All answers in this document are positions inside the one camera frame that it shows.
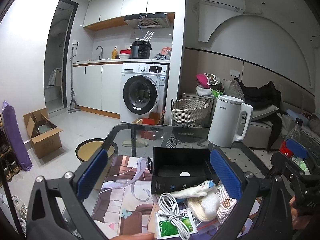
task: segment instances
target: range hood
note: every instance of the range hood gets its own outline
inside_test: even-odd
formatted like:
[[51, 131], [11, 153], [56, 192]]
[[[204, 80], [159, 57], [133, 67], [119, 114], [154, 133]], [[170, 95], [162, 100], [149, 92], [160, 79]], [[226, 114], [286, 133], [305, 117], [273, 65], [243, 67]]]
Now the range hood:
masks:
[[124, 22], [132, 28], [168, 28], [170, 21], [167, 13], [143, 13], [124, 17]]

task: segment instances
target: usb cable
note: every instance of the usb cable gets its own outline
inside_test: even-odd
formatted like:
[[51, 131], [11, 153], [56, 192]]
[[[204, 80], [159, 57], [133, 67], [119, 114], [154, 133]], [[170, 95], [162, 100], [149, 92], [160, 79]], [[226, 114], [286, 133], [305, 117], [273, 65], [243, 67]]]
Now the usb cable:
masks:
[[190, 231], [181, 220], [182, 216], [179, 213], [179, 206], [176, 199], [170, 193], [162, 193], [158, 204], [161, 209], [158, 213], [169, 217], [170, 223], [177, 228], [182, 240], [189, 240]]

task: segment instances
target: electric pressure cooker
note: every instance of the electric pressure cooker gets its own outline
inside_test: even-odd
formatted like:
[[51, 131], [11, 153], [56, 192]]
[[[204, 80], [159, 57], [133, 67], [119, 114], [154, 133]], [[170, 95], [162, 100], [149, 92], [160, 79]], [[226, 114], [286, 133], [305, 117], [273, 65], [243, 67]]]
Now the electric pressure cooker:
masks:
[[148, 41], [134, 41], [131, 48], [131, 58], [150, 58], [151, 43]]

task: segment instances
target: blue gripper pad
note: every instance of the blue gripper pad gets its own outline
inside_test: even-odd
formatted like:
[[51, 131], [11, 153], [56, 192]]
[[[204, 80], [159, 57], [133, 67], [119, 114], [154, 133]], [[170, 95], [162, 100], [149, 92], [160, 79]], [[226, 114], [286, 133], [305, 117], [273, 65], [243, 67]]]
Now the blue gripper pad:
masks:
[[95, 159], [90, 163], [84, 174], [77, 183], [77, 198], [84, 200], [89, 197], [94, 185], [96, 184], [100, 174], [108, 163], [108, 153], [105, 149], [98, 148], [100, 151]]
[[230, 167], [228, 160], [225, 159], [227, 157], [225, 156], [224, 158], [221, 154], [217, 149], [213, 149], [210, 154], [210, 164], [226, 188], [229, 196], [236, 200], [240, 200], [242, 196], [241, 181]]
[[300, 143], [297, 143], [295, 140], [288, 139], [285, 142], [285, 146], [301, 159], [308, 157], [305, 147], [303, 147]]

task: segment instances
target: dish soap bottle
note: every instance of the dish soap bottle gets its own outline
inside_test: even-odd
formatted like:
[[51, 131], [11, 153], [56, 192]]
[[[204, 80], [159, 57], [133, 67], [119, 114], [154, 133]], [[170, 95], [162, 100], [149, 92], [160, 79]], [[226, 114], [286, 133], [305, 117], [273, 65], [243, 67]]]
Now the dish soap bottle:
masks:
[[112, 51], [111, 59], [116, 59], [116, 56], [118, 55], [117, 47]]

